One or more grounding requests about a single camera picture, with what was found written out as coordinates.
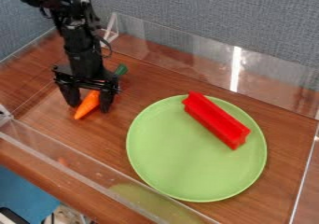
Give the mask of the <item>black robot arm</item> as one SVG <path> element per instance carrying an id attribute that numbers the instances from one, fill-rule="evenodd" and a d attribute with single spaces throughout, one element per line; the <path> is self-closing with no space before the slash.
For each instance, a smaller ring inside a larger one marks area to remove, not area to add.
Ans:
<path id="1" fill-rule="evenodd" d="M 66 65 L 52 68 L 54 83 L 69 106 L 81 103 L 80 88 L 97 91 L 100 110 L 105 113 L 119 93 L 120 76 L 104 68 L 101 44 L 111 44 L 99 35 L 100 18 L 91 0 L 20 0 L 38 7 L 41 14 L 53 20 L 58 35 L 64 39 Z"/>

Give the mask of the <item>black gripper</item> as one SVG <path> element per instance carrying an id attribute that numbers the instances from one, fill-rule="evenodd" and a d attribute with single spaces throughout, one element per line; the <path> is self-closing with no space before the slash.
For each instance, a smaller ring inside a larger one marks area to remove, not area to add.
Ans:
<path id="1" fill-rule="evenodd" d="M 100 92 L 100 110 L 107 113 L 113 103 L 115 93 L 120 92 L 120 76 L 104 67 L 97 69 L 92 76 L 77 75 L 70 66 L 54 65 L 52 68 L 54 83 L 69 106 L 76 107 L 81 102 L 80 89 Z"/>

